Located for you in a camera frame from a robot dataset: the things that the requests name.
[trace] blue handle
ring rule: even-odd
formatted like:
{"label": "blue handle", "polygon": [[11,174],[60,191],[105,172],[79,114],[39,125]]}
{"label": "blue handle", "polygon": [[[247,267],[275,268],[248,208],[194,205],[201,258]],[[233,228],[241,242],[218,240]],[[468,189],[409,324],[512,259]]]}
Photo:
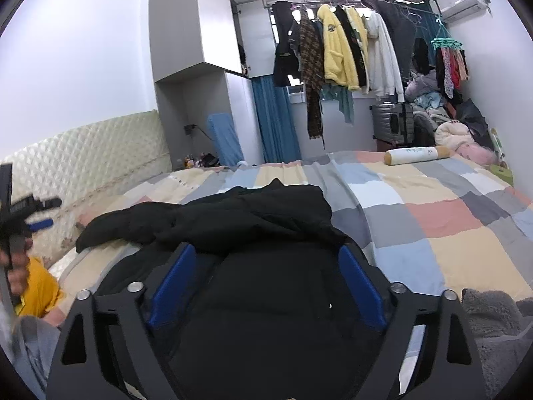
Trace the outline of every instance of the blue handle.
{"label": "blue handle", "polygon": [[48,229],[54,225],[54,220],[52,218],[47,218],[45,220],[34,222],[33,224],[28,224],[28,227],[32,233],[36,233],[40,230]]}

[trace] teal hanger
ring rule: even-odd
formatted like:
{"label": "teal hanger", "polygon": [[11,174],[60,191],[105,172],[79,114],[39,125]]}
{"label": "teal hanger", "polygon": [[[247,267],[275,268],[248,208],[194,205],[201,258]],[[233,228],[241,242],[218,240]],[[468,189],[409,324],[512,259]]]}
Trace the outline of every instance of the teal hanger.
{"label": "teal hanger", "polygon": [[462,49],[463,44],[455,39],[452,39],[450,32],[444,27],[442,20],[438,17],[436,19],[437,23],[440,24],[439,31],[436,34],[435,39],[431,41],[433,49],[437,48],[453,48],[453,49]]}

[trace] plaid bedsheet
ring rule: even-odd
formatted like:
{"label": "plaid bedsheet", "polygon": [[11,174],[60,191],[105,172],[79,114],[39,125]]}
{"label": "plaid bedsheet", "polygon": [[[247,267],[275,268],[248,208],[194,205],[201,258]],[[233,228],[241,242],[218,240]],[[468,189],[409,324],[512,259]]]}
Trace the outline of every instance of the plaid bedsheet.
{"label": "plaid bedsheet", "polygon": [[451,288],[460,296],[470,287],[533,296],[531,200],[460,156],[386,166],[383,153],[345,151],[291,164],[189,169],[142,183],[107,211],[145,200],[185,204],[276,177],[321,187],[332,224],[389,280],[414,292]]}

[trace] red clothing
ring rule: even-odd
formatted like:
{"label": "red clothing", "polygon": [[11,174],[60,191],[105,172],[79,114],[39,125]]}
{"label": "red clothing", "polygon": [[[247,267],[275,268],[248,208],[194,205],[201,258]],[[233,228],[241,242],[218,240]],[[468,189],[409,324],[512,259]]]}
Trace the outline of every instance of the red clothing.
{"label": "red clothing", "polygon": [[459,89],[461,87],[461,75],[459,73],[459,64],[455,59],[455,53],[450,51],[450,72],[451,81],[454,83],[454,87]]}

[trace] electrical outlet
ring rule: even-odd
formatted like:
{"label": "electrical outlet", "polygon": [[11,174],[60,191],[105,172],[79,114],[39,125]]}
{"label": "electrical outlet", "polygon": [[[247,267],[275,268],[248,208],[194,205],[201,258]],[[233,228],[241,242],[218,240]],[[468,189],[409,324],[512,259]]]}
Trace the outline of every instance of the electrical outlet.
{"label": "electrical outlet", "polygon": [[185,135],[191,135],[193,133],[193,129],[196,127],[196,125],[185,125],[183,126],[183,129],[185,130]]}

